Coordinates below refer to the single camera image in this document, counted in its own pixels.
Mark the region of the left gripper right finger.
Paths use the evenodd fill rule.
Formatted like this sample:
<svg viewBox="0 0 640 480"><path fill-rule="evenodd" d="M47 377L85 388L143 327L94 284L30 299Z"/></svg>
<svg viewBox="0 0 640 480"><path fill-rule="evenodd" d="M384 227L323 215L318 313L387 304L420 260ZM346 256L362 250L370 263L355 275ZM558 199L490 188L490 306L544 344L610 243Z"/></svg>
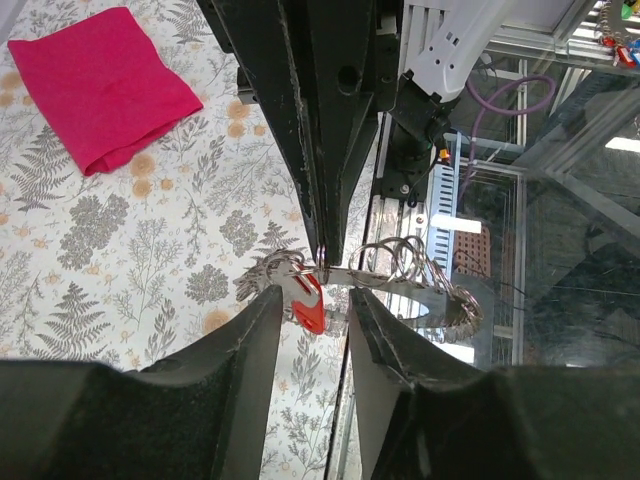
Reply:
<svg viewBox="0 0 640 480"><path fill-rule="evenodd" d="M478 370L350 293L366 479L635 479L635 368Z"/></svg>

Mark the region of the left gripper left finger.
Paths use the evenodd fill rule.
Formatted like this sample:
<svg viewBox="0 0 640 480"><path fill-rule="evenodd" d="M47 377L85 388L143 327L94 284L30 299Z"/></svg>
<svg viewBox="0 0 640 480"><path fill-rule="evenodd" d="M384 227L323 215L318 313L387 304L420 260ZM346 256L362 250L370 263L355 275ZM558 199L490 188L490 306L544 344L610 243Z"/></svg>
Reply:
<svg viewBox="0 0 640 480"><path fill-rule="evenodd" d="M5 479L255 479L283 293L271 286L214 332L146 369L1 364Z"/></svg>

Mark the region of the metal ring key organizer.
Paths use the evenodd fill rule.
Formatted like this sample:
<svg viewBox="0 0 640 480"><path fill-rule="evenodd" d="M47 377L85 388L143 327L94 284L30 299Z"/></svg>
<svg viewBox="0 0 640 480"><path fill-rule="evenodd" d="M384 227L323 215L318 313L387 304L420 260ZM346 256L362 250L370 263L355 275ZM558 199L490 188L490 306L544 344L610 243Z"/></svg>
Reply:
<svg viewBox="0 0 640 480"><path fill-rule="evenodd" d="M366 243L350 255L346 268L322 263L308 265L301 252L278 249L258 259L233 281L236 299L248 300L277 285L283 291L284 311L297 321L292 301L295 277L302 274L312 274L322 292L331 285L358 287L414 301L421 306L421 312L403 322L412 328L440 330L442 343L456 343L474 336L484 320L475 297L446 278L439 265L428 258L417 236Z"/></svg>

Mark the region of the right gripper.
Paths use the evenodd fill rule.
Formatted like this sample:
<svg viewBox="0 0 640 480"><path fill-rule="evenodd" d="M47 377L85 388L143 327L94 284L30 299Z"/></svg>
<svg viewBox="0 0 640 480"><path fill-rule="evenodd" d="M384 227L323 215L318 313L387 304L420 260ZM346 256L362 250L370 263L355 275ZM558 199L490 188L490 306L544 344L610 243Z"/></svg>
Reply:
<svg viewBox="0 0 640 480"><path fill-rule="evenodd" d="M294 181L313 259L342 260L346 172L368 110L393 106L401 1L200 1L240 66L238 93L258 103ZM303 140L310 108L313 177Z"/></svg>

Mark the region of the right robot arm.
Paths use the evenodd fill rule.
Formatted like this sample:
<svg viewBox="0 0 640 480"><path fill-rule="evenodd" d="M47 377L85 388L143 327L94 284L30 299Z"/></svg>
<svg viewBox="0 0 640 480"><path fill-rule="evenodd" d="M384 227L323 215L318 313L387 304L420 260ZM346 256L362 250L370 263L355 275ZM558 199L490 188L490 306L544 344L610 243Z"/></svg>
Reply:
<svg viewBox="0 0 640 480"><path fill-rule="evenodd" d="M203 1L216 40L233 55L294 180L316 262L340 263L348 208L388 112L410 135L448 128L508 1L453 1L414 59L400 59L397 1Z"/></svg>

